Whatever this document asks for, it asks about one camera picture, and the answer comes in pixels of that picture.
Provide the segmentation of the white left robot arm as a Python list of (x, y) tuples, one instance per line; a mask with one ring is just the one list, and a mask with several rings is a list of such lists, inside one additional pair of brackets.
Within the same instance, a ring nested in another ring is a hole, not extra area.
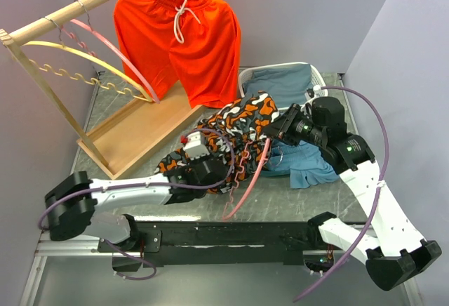
[(87, 172), (69, 175), (45, 195), (46, 209), (39, 222), (52, 241), (67, 241), (82, 234), (103, 238), (124, 251), (136, 248), (140, 234), (129, 215), (112, 210), (141, 204), (182, 204), (200, 199), (221, 185), (231, 167), (217, 157), (201, 157), (187, 165), (146, 178), (90, 179)]

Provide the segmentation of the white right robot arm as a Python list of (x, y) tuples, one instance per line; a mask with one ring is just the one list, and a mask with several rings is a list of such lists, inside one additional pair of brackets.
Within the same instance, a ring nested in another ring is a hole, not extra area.
[(264, 133), (290, 146), (300, 142), (317, 146), (354, 194), (375, 231), (373, 237), (364, 235), (332, 213), (322, 213), (308, 222), (307, 241), (312, 247), (330, 244), (348, 251), (366, 266), (370, 278), (383, 291), (422, 273), (441, 256), (438, 242), (424, 238), (379, 179), (380, 167), (367, 142), (348, 132), (339, 100), (319, 98), (305, 111), (293, 104), (266, 126)]

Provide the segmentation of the camouflage patterned shorts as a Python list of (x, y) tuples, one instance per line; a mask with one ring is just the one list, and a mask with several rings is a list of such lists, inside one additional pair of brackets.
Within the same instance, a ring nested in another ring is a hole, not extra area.
[[(206, 193), (224, 194), (242, 180), (254, 174), (262, 163), (262, 155), (269, 152), (267, 136), (262, 129), (280, 116), (280, 111), (268, 93), (260, 91), (257, 95), (247, 95), (225, 105), (218, 112), (198, 122), (194, 130), (205, 138), (210, 152), (205, 157), (215, 157), (228, 166), (227, 177)], [(165, 172), (192, 161), (180, 148), (167, 154), (158, 163), (151, 183), (164, 183), (167, 187), (184, 187), (170, 183)]]

